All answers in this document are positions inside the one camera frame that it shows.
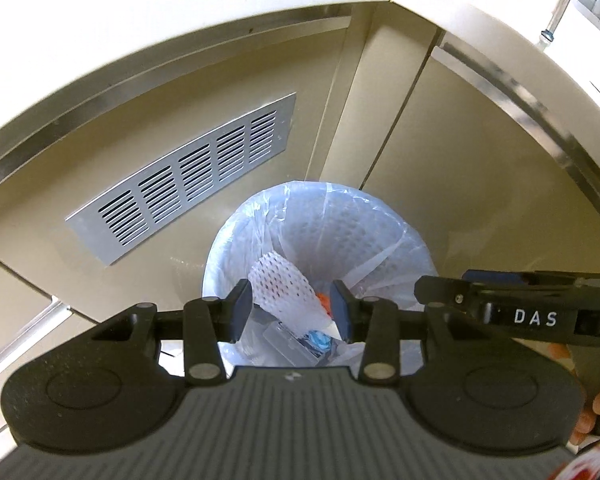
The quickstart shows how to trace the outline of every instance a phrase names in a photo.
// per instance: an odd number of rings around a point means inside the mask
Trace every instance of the air vent slat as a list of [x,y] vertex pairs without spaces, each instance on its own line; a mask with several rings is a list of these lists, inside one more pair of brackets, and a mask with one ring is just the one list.
[[203,166],[202,168],[197,168],[196,171],[192,171],[190,173],[187,173],[186,175],[183,174],[182,181],[186,184],[191,180],[197,179],[201,174],[210,173],[211,171],[213,171],[213,167],[211,166],[211,164],[208,164],[207,166]]
[[142,188],[142,186],[144,186],[144,184],[147,184],[147,183],[149,183],[149,185],[151,185],[155,181],[155,179],[159,178],[165,171],[169,171],[170,169],[171,169],[171,166],[166,166],[166,167],[162,168],[161,170],[156,171],[154,174],[147,177],[143,181],[138,182],[138,187]]
[[211,168],[206,168],[205,171],[201,171],[200,173],[191,175],[189,178],[183,180],[182,183],[184,184],[184,187],[186,188],[192,182],[203,180],[205,178],[211,178],[211,171],[212,171]]
[[118,220],[116,220],[115,222],[113,222],[113,224],[109,225],[109,229],[111,229],[111,231],[115,234],[117,232],[117,230],[119,229],[121,224],[126,224],[131,216],[138,216],[139,214],[142,214],[140,212],[140,210],[138,209],[138,204],[134,204],[135,207],[133,209],[131,209],[129,212],[127,212],[124,216],[121,216],[120,218],[118,218]]
[[234,140],[231,144],[227,144],[222,150],[218,150],[218,159],[225,158],[228,154],[235,150],[241,150],[244,144],[244,137]]
[[204,146],[200,146],[199,148],[196,148],[196,149],[195,149],[195,150],[193,150],[192,152],[190,152],[190,153],[187,153],[187,155],[181,156],[181,157],[178,159],[178,162],[180,162],[180,163],[181,163],[181,164],[183,164],[183,165],[184,165],[184,164],[188,164],[188,163],[189,163],[189,159],[190,159],[191,157],[196,157],[196,156],[197,156],[197,155],[199,155],[199,154],[200,154],[200,152],[202,152],[203,150],[207,150],[207,151],[208,151],[208,150],[209,150],[209,145],[208,145],[208,144],[205,144]]
[[257,133],[257,135],[251,135],[251,139],[249,141],[249,145],[253,146],[256,142],[264,137],[272,137],[273,136],[273,128],[268,128],[267,130],[262,130]]
[[261,146],[263,146],[264,144],[267,144],[268,142],[272,142],[273,140],[273,136],[266,136],[263,137],[261,139],[258,139],[257,142],[254,142],[250,147],[250,152],[256,152],[257,150],[260,149]]
[[172,187],[175,186],[174,183],[174,178],[171,177],[169,180],[167,180],[166,182],[163,182],[160,187],[157,187],[156,189],[152,190],[152,192],[147,193],[146,195],[144,195],[144,200],[149,203],[152,202],[154,200],[155,197],[160,196],[162,193],[164,193],[165,191],[167,191],[168,189],[171,189]]
[[173,171],[169,173],[163,174],[159,179],[152,181],[150,184],[142,187],[140,191],[142,192],[142,196],[147,196],[151,194],[154,190],[160,188],[165,182],[168,182],[170,177],[172,177]]
[[183,164],[180,169],[182,170],[182,174],[187,173],[187,171],[195,170],[199,166],[206,166],[211,164],[211,152],[205,152],[204,155],[201,155],[198,158],[190,160],[186,164]]
[[270,118],[275,117],[275,115],[276,111],[272,110],[264,115],[261,115],[260,117],[256,117],[253,121],[251,121],[251,127],[255,128],[256,126],[259,126],[260,124],[270,120]]
[[135,216],[133,220],[121,226],[121,228],[116,232],[116,236],[118,238],[124,238],[125,235],[128,234],[128,232],[132,231],[136,226],[140,224],[146,224],[141,214]]
[[98,209],[98,213],[102,213],[102,216],[108,215],[112,211],[112,209],[115,209],[117,206],[120,205],[118,203],[118,201],[130,193],[131,192],[128,190],[127,192],[124,192],[122,195],[115,197],[111,202],[106,203],[104,206],[102,206],[100,209]]
[[176,197],[176,198],[178,197],[178,190],[177,190],[177,189],[175,189],[175,187],[174,187],[174,189],[173,189],[173,190],[171,190],[171,191],[170,191],[170,192],[168,192],[167,194],[165,194],[165,195],[161,195],[160,197],[158,197],[158,199],[157,199],[157,200],[155,200],[153,203],[151,203],[151,204],[147,204],[147,205],[148,205],[148,207],[149,207],[149,210],[150,210],[150,211],[153,213],[153,212],[154,212],[156,209],[158,209],[158,208],[162,207],[162,205],[163,205],[165,202],[168,202],[168,201],[170,201],[170,200],[171,200],[172,198],[174,198],[174,197]]
[[222,144],[218,143],[218,155],[221,155],[226,150],[229,150],[234,144],[239,144],[244,138],[244,130],[240,134],[225,140]]
[[136,201],[134,200],[133,202],[128,202],[125,200],[125,205],[123,206],[123,208],[116,209],[114,211],[114,214],[107,217],[106,223],[110,224],[112,222],[115,222],[117,218],[120,218],[120,215],[122,215],[122,213],[124,213],[125,211],[129,211],[129,209],[131,209],[132,207],[138,207],[138,204],[136,203]]
[[149,228],[149,226],[147,224],[142,224],[135,231],[128,233],[124,238],[120,238],[120,243],[122,245],[127,245],[127,244],[131,243],[136,238],[138,238],[142,233],[147,231],[148,228]]
[[232,174],[234,174],[236,171],[241,170],[242,166],[243,166],[242,159],[240,159],[233,166],[229,166],[228,168],[225,168],[225,170],[222,173],[220,173],[220,182],[222,182],[224,179],[232,176]]
[[205,184],[207,182],[211,182],[213,180],[213,177],[211,175],[203,175],[200,176],[199,178],[197,178],[196,180],[192,180],[191,182],[187,182],[185,184],[185,191],[189,192],[189,190],[195,188],[196,186],[199,186],[200,184]]
[[251,137],[253,137],[255,134],[259,134],[263,130],[272,130],[275,122],[276,121],[272,119],[270,121],[267,121],[266,123],[262,123],[257,128],[252,128],[251,129]]
[[212,182],[207,182],[206,184],[200,184],[198,186],[196,186],[193,189],[190,189],[187,191],[187,200],[191,201],[197,197],[199,197],[201,194],[203,194],[205,191],[211,189],[214,186],[214,184]]
[[[121,179],[66,222],[105,264],[253,168],[281,153],[296,95],[218,126]],[[231,113],[227,109],[223,115]]]
[[258,152],[251,153],[251,155],[249,156],[249,164],[253,164],[256,160],[259,160],[263,156],[269,155],[270,152],[271,146],[263,146],[263,148]]
[[154,217],[154,220],[156,222],[159,222],[161,220],[164,220],[165,218],[167,218],[167,216],[169,216],[171,213],[176,212],[178,209],[180,209],[182,205],[180,204],[180,200],[178,200],[177,202],[171,203],[169,204],[169,206],[167,206],[166,208],[162,209],[159,213],[157,213]]
[[230,158],[226,158],[225,160],[223,160],[220,164],[218,164],[218,168],[220,169],[220,173],[222,173],[222,170],[224,168],[226,168],[227,166],[232,165],[236,160],[242,160],[243,157],[244,157],[244,152],[242,150],[240,150],[239,152],[235,153]]
[[197,164],[195,166],[191,166],[190,168],[187,168],[187,171],[183,171],[182,177],[189,178],[192,174],[196,174],[196,173],[199,173],[200,171],[208,170],[209,168],[211,168],[210,161],[204,162],[203,164]]
[[231,142],[231,140],[235,139],[236,137],[241,136],[243,133],[244,124],[234,130],[231,130],[230,132],[225,133],[224,135],[219,136],[218,140],[216,140],[216,146],[220,148],[224,144]]

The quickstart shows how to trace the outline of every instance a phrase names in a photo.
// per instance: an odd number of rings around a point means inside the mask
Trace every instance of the orange object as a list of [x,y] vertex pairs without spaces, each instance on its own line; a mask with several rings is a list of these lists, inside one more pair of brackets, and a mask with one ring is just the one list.
[[331,315],[331,301],[329,301],[329,297],[321,292],[316,292],[315,295],[320,300],[322,308],[327,311],[330,317],[333,317]]

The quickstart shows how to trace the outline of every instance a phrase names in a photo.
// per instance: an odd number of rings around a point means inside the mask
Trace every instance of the blue object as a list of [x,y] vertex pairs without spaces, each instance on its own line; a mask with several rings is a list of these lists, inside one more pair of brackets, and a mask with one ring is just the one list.
[[331,337],[319,330],[309,330],[306,339],[316,350],[328,352],[331,349]]
[[526,285],[521,272],[503,272],[501,270],[477,270],[470,269],[462,275],[466,282],[486,283],[487,285],[495,283]]

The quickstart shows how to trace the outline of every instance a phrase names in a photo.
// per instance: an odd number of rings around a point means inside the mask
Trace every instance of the cabinet door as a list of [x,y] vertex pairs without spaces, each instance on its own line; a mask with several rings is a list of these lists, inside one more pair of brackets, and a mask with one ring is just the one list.
[[429,59],[364,187],[468,268],[600,272],[600,217],[567,173],[480,92]]

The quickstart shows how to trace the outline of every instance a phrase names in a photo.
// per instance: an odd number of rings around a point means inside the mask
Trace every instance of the metal screw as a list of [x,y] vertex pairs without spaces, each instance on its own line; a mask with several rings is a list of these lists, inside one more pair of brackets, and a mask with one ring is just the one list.
[[395,368],[387,363],[371,363],[363,370],[369,379],[384,380],[395,375]]
[[198,363],[189,368],[189,375],[194,379],[208,381],[220,375],[220,368],[213,363]]

